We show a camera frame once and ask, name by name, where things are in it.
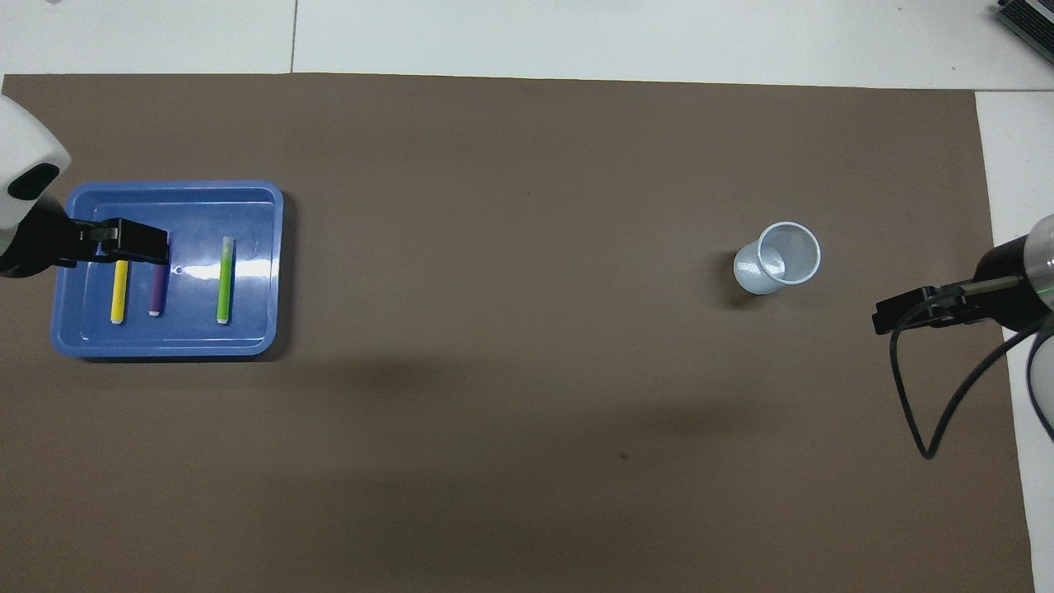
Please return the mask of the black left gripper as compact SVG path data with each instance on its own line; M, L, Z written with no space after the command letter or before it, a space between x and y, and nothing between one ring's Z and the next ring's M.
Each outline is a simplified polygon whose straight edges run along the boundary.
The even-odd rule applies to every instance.
M73 259L69 246L76 239L77 259ZM114 254L117 243L118 254ZM76 268L77 260L113 263L120 259L169 266L169 232L125 218L118 222L78 219L76 229L67 211L48 193L41 195L19 224L2 229L4 278L30 278L52 266Z

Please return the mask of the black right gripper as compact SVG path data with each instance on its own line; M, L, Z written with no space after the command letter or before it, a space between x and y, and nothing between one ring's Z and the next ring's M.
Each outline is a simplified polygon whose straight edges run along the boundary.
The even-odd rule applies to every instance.
M996 282L997 289L977 296L983 318L1020 333L1052 313L1052 240L1024 234L991 248L975 268L973 282ZM911 311L906 328L946 328L979 322L979 309L964 284L918 286L874 304L874 334L891 334ZM934 296L933 304L928 304Z

